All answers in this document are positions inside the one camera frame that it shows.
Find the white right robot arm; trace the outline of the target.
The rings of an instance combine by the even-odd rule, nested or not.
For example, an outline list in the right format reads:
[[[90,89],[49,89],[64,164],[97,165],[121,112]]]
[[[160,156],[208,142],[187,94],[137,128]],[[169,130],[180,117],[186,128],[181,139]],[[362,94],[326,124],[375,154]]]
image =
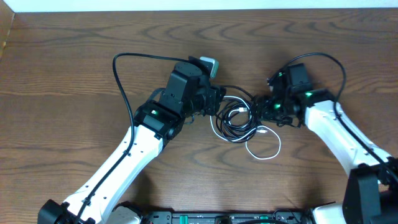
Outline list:
[[[373,144],[327,89],[314,89],[304,64],[286,65],[267,84],[261,120],[306,126],[329,148],[348,175],[341,203],[310,209],[304,223],[397,223],[397,159]]]

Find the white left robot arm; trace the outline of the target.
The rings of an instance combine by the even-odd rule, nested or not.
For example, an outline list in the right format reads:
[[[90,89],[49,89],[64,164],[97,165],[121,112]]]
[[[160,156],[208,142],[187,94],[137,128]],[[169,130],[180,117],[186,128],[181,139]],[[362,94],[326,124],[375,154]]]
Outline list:
[[[121,196],[148,163],[157,157],[195,114],[213,116],[226,90],[212,85],[218,61],[190,58],[176,63],[159,100],[138,107],[120,145],[74,194],[58,204],[48,200],[38,223],[107,223]]]

